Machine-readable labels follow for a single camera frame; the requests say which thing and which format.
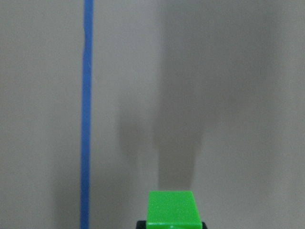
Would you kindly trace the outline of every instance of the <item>black base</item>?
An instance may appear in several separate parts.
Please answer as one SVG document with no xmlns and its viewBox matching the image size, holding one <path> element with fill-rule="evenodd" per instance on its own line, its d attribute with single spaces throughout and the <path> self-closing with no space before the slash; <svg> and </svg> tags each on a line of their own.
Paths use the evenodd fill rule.
<svg viewBox="0 0 305 229">
<path fill-rule="evenodd" d="M 139 221 L 137 222 L 137 227 L 136 227 L 136 229 L 146 229 L 146 221 L 145 221 L 145 220 L 139 220 Z M 202 222 L 202 229 L 208 229 L 208 228 L 206 227 L 205 222 Z"/>
</svg>

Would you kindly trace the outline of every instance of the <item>green lid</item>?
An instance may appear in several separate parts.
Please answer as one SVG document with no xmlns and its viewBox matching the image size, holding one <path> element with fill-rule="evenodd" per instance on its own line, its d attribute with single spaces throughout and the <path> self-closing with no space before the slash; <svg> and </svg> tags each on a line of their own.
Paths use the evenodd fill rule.
<svg viewBox="0 0 305 229">
<path fill-rule="evenodd" d="M 146 229 L 202 229 L 191 191 L 151 191 Z"/>
</svg>

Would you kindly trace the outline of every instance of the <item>gray wall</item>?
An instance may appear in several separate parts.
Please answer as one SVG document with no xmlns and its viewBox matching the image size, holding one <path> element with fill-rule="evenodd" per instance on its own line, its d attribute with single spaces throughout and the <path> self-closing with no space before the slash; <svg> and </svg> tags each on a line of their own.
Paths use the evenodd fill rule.
<svg viewBox="0 0 305 229">
<path fill-rule="evenodd" d="M 0 2 L 0 228 L 79 227 L 82 1 Z M 303 1 L 95 1 L 91 228 L 193 190 L 209 229 L 305 227 Z"/>
</svg>

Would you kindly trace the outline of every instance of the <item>blue tape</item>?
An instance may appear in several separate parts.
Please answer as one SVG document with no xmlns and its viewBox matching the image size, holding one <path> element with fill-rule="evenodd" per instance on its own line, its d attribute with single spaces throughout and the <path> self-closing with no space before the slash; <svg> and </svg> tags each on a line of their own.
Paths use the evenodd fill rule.
<svg viewBox="0 0 305 229">
<path fill-rule="evenodd" d="M 81 229 L 89 229 L 93 0 L 84 0 L 81 104 Z"/>
</svg>

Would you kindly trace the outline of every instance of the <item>green plastic piece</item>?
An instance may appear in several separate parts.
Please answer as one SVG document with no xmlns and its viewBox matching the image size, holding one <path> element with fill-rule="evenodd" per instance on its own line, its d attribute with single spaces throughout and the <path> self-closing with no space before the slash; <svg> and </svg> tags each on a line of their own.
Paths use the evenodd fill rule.
<svg viewBox="0 0 305 229">
<path fill-rule="evenodd" d="M 146 229 L 202 229 L 191 191 L 151 191 Z"/>
</svg>

